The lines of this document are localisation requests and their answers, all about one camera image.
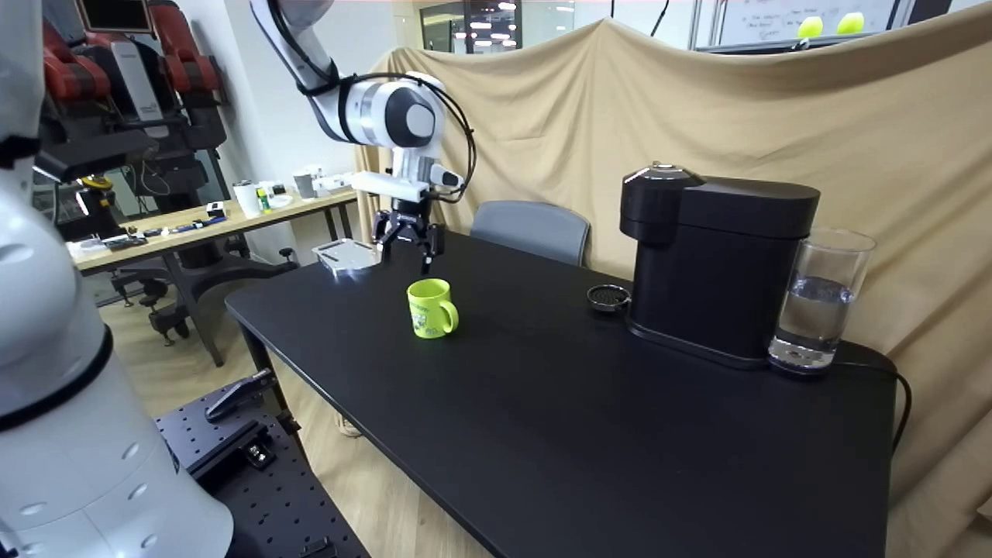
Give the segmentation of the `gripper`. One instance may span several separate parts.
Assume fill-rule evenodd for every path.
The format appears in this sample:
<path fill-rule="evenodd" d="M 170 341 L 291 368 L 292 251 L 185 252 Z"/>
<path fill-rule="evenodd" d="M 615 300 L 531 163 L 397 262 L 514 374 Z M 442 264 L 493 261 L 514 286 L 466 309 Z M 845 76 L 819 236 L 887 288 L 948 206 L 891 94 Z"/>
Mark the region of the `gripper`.
<path fill-rule="evenodd" d="M 419 272 L 422 276 L 429 275 L 433 261 L 444 254 L 446 239 L 446 227 L 431 220 L 434 204 L 433 200 L 393 200 L 390 209 L 375 213 L 373 241 L 383 264 L 391 259 L 392 245 L 398 239 L 401 229 L 411 227 L 415 234 L 415 246 L 422 255 Z"/>

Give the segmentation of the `yellow mug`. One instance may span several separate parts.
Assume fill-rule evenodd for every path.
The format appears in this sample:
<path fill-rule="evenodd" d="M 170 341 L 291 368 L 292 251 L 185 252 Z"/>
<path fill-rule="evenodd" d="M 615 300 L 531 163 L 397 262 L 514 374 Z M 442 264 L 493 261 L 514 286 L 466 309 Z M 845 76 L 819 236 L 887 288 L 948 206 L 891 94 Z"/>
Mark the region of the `yellow mug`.
<path fill-rule="evenodd" d="M 407 289 L 412 331 L 421 339 L 438 339 L 457 330 L 460 313 L 451 301 L 451 287 L 446 280 L 425 278 Z"/>

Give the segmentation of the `silver metal plate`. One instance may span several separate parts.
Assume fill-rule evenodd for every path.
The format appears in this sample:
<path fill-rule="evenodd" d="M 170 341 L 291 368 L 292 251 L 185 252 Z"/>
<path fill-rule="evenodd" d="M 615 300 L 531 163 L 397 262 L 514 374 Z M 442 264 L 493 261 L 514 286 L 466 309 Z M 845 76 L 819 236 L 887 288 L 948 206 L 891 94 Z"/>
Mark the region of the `silver metal plate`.
<path fill-rule="evenodd" d="M 351 277 L 381 264 L 374 245 L 353 238 L 340 238 L 312 248 L 316 260 L 334 278 Z"/>

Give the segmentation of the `grey chair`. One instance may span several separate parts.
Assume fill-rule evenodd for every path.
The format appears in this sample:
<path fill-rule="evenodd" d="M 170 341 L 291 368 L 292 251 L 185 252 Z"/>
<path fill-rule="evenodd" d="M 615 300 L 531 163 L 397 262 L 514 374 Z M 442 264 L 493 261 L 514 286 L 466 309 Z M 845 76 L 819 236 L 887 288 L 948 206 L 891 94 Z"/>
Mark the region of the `grey chair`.
<path fill-rule="evenodd" d="M 584 265 L 591 224 L 561 206 L 533 201 L 479 205 L 469 236 L 570 264 Z"/>

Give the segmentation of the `white cup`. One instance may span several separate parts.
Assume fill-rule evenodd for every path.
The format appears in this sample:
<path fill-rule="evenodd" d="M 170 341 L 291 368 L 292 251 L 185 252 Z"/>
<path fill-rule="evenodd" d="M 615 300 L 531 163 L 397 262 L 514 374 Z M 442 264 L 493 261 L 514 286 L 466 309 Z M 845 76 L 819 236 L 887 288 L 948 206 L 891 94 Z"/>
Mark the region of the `white cup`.
<path fill-rule="evenodd" d="M 261 215 L 257 184 L 252 181 L 237 181 L 229 190 L 245 219 L 255 219 Z"/>

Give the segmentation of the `round black drip tray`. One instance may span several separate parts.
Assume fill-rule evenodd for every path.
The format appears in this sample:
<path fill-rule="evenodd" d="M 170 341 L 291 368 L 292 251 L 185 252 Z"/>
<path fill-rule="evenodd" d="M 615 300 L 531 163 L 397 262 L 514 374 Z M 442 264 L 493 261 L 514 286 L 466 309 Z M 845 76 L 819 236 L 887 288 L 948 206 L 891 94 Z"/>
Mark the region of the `round black drip tray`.
<path fill-rule="evenodd" d="M 616 284 L 599 284 L 588 289 L 586 299 L 596 313 L 623 313 L 632 297 L 627 289 Z"/>

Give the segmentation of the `wooden table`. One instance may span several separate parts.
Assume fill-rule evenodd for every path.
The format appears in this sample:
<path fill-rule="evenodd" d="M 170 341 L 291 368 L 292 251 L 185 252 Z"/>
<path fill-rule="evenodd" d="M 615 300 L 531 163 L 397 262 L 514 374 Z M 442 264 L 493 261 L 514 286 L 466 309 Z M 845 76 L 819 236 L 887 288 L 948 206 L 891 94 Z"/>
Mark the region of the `wooden table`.
<path fill-rule="evenodd" d="M 347 205 L 354 204 L 354 202 L 357 202 L 357 194 L 350 188 L 338 188 L 332 194 L 315 200 L 302 200 L 298 195 L 292 194 L 290 204 L 283 206 L 283 208 L 273 209 L 270 213 L 262 213 L 255 219 L 245 219 L 237 202 L 228 201 L 226 202 L 227 220 L 219 223 L 219 225 L 194 230 L 194 232 L 149 238 L 143 245 L 124 248 L 124 250 L 75 251 L 72 253 L 72 260 L 78 271 L 86 277 L 110 270 L 124 272 L 127 267 L 137 267 L 144 260 L 159 259 L 160 268 L 163 269 L 162 276 L 176 286 L 178 295 L 180 295 L 188 311 L 188 318 L 198 332 L 202 345 L 212 357 L 213 363 L 217 367 L 223 367 L 226 363 L 223 355 L 219 352 L 212 336 L 203 329 L 198 298 L 209 289 L 226 281 L 269 278 L 275 276 L 276 273 L 263 271 L 260 262 L 224 255 L 212 268 L 217 274 L 216 279 L 210 279 L 208 268 L 189 270 L 181 264 L 178 254 L 183 250 L 193 250 L 198 245 L 213 245 L 219 238 L 241 236 L 244 233 L 254 232 L 256 229 L 302 218 L 302 216 L 312 213 L 322 213 L 325 216 L 327 229 L 332 234 L 332 238 L 337 237 L 336 223 L 340 223 L 343 227 L 345 236 L 350 236 L 350 217 L 346 208 Z M 135 220 L 131 226 L 138 227 L 138 229 L 148 229 L 149 227 L 187 225 L 203 213 L 205 212 L 201 209 L 187 209 L 187 211 L 167 213 L 166 215 L 155 216 L 155 218 Z"/>

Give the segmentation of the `window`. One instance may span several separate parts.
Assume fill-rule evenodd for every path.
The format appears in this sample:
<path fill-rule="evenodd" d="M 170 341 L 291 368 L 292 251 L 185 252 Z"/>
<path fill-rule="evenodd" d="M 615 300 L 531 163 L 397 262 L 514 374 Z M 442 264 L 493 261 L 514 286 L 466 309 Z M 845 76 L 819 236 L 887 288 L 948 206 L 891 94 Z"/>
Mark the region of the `window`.
<path fill-rule="evenodd" d="M 523 46 L 518 0 L 443 0 L 418 8 L 417 15 L 425 50 L 489 54 Z"/>

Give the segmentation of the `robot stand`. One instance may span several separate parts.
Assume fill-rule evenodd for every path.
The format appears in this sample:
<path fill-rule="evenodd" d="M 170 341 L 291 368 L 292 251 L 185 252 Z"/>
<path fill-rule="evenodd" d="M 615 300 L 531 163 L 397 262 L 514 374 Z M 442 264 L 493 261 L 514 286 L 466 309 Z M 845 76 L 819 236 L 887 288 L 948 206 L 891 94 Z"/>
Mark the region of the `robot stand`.
<path fill-rule="evenodd" d="M 226 386 L 155 420 L 181 469 L 233 516 L 226 558 L 370 558 L 302 452 L 279 384 L 210 424 Z"/>

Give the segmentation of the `red and black robot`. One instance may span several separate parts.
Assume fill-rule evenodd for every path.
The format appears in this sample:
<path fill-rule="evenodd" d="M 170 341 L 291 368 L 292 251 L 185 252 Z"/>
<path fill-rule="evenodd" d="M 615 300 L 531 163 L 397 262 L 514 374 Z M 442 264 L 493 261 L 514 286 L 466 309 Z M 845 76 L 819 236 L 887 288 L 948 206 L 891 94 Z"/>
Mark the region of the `red and black robot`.
<path fill-rule="evenodd" d="M 70 0 L 38 0 L 43 7 L 43 76 L 46 99 L 43 103 L 40 131 L 46 145 L 65 154 L 64 146 L 79 155 L 75 162 L 95 162 L 96 147 L 107 147 L 111 140 L 135 139 L 131 132 L 153 141 L 153 146 L 124 163 L 121 173 L 137 198 L 153 198 L 159 213 L 193 209 L 208 205 L 199 190 L 208 183 L 196 153 L 210 155 L 216 166 L 216 148 L 226 141 L 219 107 L 226 104 L 226 89 L 213 57 L 199 52 L 187 18 L 173 0 L 147 0 L 153 23 L 153 35 L 96 34 L 85 31 L 77 5 Z M 83 177 L 74 182 L 77 188 L 72 201 L 78 206 L 66 215 L 61 208 L 70 185 L 53 186 L 53 208 L 49 210 L 54 225 L 68 243 L 88 237 L 106 238 L 124 233 L 113 209 L 112 184 L 103 177 Z M 206 217 L 203 209 L 202 218 Z M 214 264 L 220 261 L 220 249 L 213 245 L 183 250 L 181 264 L 189 270 L 208 268 L 208 277 L 216 279 Z M 250 251 L 239 236 L 230 239 L 226 250 L 237 250 L 241 259 Z M 284 272 L 295 269 L 293 250 L 283 250 L 286 263 L 262 264 L 263 271 Z M 127 267 L 115 275 L 111 285 L 131 306 L 125 287 L 141 283 L 151 306 L 150 322 L 174 345 L 170 332 L 181 338 L 189 336 L 188 311 L 183 301 L 155 308 L 166 293 L 162 267 L 148 261 Z"/>

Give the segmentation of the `black coffee machine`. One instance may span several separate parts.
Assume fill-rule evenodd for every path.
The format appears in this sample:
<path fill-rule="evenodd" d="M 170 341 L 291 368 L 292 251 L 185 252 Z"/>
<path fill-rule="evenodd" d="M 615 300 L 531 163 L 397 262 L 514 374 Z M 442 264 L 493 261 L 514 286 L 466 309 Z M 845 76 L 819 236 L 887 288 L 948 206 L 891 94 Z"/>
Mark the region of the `black coffee machine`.
<path fill-rule="evenodd" d="M 819 200 L 802 184 L 672 164 L 627 174 L 619 227 L 635 240 L 631 331 L 736 370 L 762 367 Z"/>

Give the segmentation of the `monitor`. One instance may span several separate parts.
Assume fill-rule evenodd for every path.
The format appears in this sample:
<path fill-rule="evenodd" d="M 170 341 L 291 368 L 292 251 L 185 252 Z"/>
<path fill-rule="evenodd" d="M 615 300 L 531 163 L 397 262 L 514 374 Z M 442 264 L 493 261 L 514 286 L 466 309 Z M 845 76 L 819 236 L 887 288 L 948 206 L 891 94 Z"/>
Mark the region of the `monitor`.
<path fill-rule="evenodd" d="M 147 0 L 74 0 L 85 31 L 153 35 Z"/>

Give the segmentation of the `beige cloth backdrop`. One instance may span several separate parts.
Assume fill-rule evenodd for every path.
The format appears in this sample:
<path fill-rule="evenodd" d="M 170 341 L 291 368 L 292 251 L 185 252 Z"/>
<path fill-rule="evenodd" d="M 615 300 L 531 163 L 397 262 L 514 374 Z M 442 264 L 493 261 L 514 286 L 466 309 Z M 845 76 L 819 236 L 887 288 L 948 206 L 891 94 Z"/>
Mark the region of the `beige cloth backdrop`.
<path fill-rule="evenodd" d="M 500 54 L 397 47 L 474 128 L 481 202 L 566 206 L 595 270 L 633 273 L 624 174 L 659 161 L 821 191 L 816 225 L 877 241 L 846 338 L 913 388 L 890 481 L 887 558 L 992 558 L 992 0 L 800 53 L 691 52 L 603 19 Z"/>

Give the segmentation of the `clear glass of water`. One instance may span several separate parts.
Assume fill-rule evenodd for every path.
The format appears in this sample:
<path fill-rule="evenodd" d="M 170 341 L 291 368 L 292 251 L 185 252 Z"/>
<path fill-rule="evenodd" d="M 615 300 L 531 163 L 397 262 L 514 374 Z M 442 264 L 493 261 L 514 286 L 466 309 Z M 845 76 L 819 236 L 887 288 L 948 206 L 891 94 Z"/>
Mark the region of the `clear glass of water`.
<path fill-rule="evenodd" d="M 832 364 L 876 248 L 870 236 L 818 227 L 798 245 L 768 346 L 772 365 L 818 377 Z"/>

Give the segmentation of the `whiteboard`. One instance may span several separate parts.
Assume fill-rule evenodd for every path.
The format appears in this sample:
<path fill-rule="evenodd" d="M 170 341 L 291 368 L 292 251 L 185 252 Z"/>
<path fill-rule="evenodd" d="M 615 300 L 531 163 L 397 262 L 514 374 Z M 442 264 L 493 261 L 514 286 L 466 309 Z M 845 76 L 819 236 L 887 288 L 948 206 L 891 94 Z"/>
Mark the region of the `whiteboard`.
<path fill-rule="evenodd" d="M 822 17 L 820 36 L 837 36 L 837 22 L 849 12 L 865 15 L 861 34 L 875 34 L 906 25 L 914 4 L 915 0 L 717 0 L 709 46 L 798 41 L 798 25 L 812 15 Z"/>

